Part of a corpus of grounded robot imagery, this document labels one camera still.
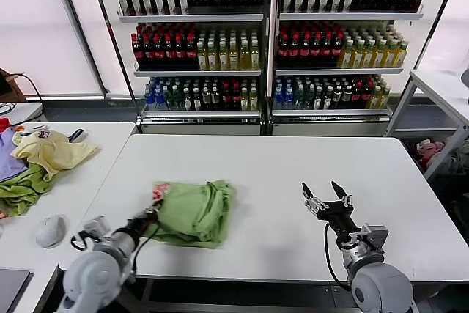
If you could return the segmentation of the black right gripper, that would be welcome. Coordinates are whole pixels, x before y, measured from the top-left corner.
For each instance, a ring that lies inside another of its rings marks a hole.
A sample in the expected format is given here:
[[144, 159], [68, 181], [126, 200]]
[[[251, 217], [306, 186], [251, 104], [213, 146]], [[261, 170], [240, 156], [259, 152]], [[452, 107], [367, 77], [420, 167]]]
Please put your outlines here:
[[341, 201], [324, 203], [315, 197], [307, 184], [302, 182], [304, 205], [308, 211], [321, 221], [326, 221], [337, 235], [349, 235], [359, 228], [352, 220], [352, 195], [348, 194], [339, 184], [332, 181], [331, 185]]

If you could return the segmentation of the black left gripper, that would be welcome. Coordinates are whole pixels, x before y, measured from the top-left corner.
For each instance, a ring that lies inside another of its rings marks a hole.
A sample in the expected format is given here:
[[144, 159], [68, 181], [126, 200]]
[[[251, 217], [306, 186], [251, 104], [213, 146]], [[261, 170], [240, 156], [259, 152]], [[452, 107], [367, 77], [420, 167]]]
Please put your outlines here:
[[147, 229], [158, 222], [157, 207], [148, 207], [146, 213], [139, 213], [128, 221], [128, 228], [137, 235], [143, 235]]

